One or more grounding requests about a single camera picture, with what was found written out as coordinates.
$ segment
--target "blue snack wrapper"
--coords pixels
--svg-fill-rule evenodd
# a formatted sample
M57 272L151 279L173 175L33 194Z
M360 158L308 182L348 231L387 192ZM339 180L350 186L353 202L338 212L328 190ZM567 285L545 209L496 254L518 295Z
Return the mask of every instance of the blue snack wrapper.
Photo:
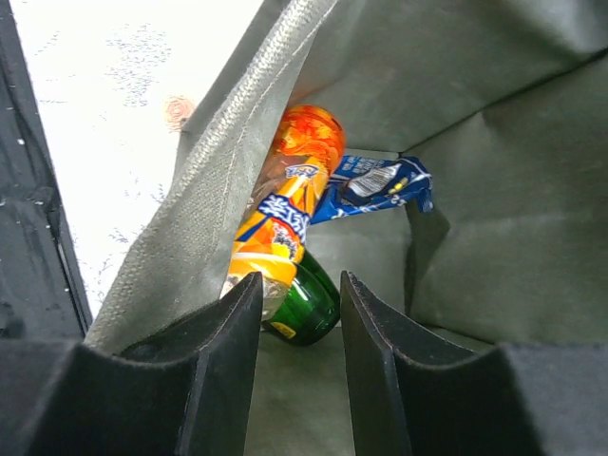
M345 156L333 173L318 203L311 225L399 207L416 200L421 212L430 212L432 177L413 157L375 160Z

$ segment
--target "white surface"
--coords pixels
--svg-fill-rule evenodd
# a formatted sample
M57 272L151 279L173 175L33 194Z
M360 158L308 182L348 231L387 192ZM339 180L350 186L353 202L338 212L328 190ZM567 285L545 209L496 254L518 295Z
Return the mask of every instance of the white surface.
M93 315L170 184L164 102L202 99L260 4L11 1Z

